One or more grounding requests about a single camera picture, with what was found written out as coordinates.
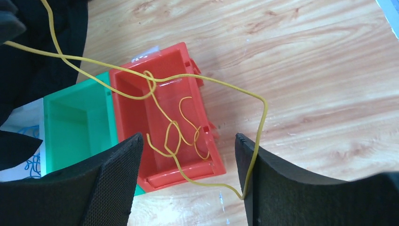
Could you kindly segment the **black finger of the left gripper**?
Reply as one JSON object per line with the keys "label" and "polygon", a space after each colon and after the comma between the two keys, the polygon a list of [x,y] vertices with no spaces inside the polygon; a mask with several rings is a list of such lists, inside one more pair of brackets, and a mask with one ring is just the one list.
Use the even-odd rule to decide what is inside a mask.
{"label": "black finger of the left gripper", "polygon": [[0,170],[13,168],[35,154],[43,140],[27,135],[0,131]]}

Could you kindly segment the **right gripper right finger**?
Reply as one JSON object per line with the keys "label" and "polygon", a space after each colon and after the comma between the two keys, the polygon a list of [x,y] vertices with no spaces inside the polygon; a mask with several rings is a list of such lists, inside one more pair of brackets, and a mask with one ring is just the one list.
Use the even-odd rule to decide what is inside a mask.
{"label": "right gripper right finger", "polygon": [[250,226],[396,226],[399,174],[346,182],[260,148],[244,204]]}

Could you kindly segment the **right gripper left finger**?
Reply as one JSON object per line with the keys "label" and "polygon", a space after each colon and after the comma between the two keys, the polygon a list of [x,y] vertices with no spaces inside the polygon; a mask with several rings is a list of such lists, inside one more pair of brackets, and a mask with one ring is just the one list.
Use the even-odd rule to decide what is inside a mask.
{"label": "right gripper left finger", "polygon": [[2,182],[1,225],[127,225],[143,148],[143,136],[136,133],[39,179]]}

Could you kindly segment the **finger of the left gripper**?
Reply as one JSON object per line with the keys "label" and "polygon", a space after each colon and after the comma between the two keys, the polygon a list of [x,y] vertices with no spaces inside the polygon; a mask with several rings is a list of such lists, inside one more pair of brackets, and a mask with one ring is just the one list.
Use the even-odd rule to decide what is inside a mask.
{"label": "finger of the left gripper", "polygon": [[10,0],[0,0],[0,43],[12,40],[26,31],[26,26],[17,18],[18,8]]}

